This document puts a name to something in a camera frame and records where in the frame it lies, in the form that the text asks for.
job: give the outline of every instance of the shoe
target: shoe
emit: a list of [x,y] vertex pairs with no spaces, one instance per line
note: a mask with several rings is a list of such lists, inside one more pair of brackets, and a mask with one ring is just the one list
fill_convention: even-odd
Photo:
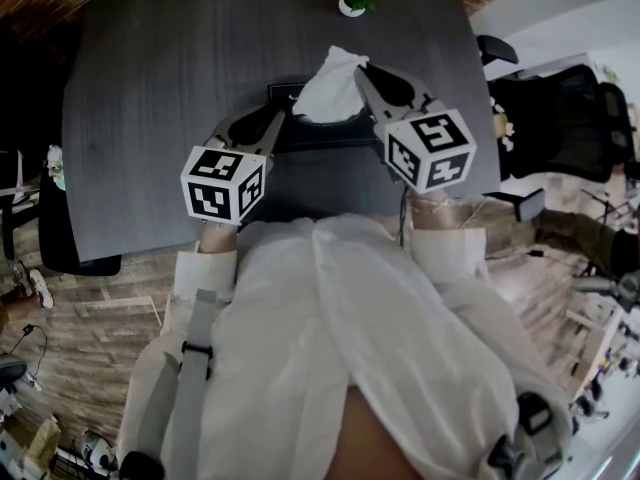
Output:
[[33,269],[29,271],[29,278],[33,283],[34,289],[38,296],[40,297],[40,306],[46,309],[51,309],[53,307],[53,297],[51,296],[51,292],[49,288],[47,288],[47,283],[42,277],[40,271]]
[[27,269],[24,268],[24,264],[21,261],[15,261],[13,263],[13,280],[16,286],[22,286],[25,297],[29,297],[33,293],[33,287],[31,286],[31,281],[29,281]]

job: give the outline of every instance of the wrist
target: wrist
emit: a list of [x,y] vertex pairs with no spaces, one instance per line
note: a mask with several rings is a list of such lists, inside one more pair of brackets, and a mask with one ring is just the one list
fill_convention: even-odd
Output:
[[238,226],[207,222],[202,230],[198,252],[219,254],[236,250]]
[[414,229],[454,230],[459,228],[463,206],[450,199],[443,190],[414,196],[410,204]]

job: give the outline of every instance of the floor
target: floor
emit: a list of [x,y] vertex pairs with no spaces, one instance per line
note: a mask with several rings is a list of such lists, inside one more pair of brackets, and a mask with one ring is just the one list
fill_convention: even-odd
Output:
[[[621,183],[614,179],[607,187],[614,199],[622,193]],[[602,212],[601,206],[589,203],[580,188],[602,192],[604,187],[566,176],[532,176],[508,182],[504,189],[528,193],[542,186],[548,191],[548,207]],[[488,229],[487,254],[493,258],[489,266],[496,288],[513,304],[536,346],[561,379],[571,360],[564,343],[572,339],[575,330],[564,312],[579,311],[585,303],[584,295],[570,289],[570,275],[585,262],[557,251],[547,251],[545,258],[523,255],[532,244],[533,233],[528,225],[516,223],[513,210],[503,203],[486,201],[470,225],[478,223]],[[27,267],[41,268],[37,225],[30,223],[14,236],[17,257]],[[183,249],[192,247],[193,244],[186,244]],[[78,447],[87,427],[115,440],[136,357],[161,328],[178,249],[127,256],[121,273],[112,278],[82,278],[42,269],[56,306],[28,320],[45,329],[49,344],[38,375],[42,391],[18,385],[23,409],[17,418],[21,424],[35,432],[43,419],[53,413],[63,430],[61,444],[67,448]],[[0,293],[11,288],[9,267],[2,261]],[[0,336],[0,347],[9,350],[22,335],[24,325],[7,325]],[[31,371],[42,344],[42,335],[34,332],[16,350],[28,361]]]

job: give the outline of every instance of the buckle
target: buckle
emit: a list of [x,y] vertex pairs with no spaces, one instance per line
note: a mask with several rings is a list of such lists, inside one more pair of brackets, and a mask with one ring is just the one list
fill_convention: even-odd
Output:
[[518,397],[520,425],[527,435],[535,436],[551,424],[551,408],[547,401],[536,393],[523,393]]
[[[213,359],[213,347],[211,345],[209,345],[208,347],[201,347],[199,345],[192,345],[191,343],[188,343],[187,341],[183,341],[182,342],[182,354],[184,355],[184,353],[187,352],[187,351],[197,352],[198,354],[204,354],[209,358],[209,362],[211,362],[211,360]],[[206,377],[206,380],[209,380],[210,377],[211,377],[211,366],[207,365],[207,377]]]

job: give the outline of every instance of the black and white cube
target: black and white cube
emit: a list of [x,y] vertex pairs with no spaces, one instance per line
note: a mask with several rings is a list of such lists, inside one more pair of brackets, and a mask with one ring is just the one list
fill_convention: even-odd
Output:
[[180,181],[192,217],[240,224],[264,196],[266,157],[195,146]]
[[418,194],[463,182],[476,152],[457,110],[388,124],[384,147],[387,164]]

